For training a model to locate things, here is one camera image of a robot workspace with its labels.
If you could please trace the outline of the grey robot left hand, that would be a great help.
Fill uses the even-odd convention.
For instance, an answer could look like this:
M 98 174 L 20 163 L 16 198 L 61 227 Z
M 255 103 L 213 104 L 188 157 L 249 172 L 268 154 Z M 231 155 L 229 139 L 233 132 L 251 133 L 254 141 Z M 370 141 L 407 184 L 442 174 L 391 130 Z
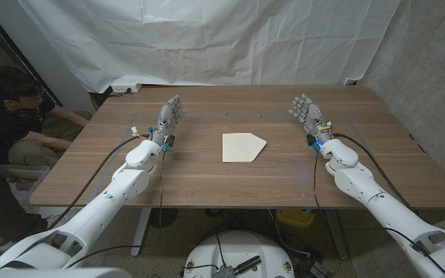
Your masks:
M 185 114 L 186 110 L 179 95 L 168 100 L 160 109 L 157 124 L 151 132 L 151 141 L 162 146 L 168 137 L 175 133 L 178 123 Z

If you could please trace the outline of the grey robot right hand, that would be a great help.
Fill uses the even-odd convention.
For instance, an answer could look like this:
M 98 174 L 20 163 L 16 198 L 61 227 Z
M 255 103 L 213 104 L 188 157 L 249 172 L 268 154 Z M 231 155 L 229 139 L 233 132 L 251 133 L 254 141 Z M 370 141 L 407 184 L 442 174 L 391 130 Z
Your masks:
M 319 106 L 307 95 L 295 97 L 288 112 L 302 125 L 310 145 L 316 144 L 320 147 L 332 139 L 331 123 L 325 120 Z

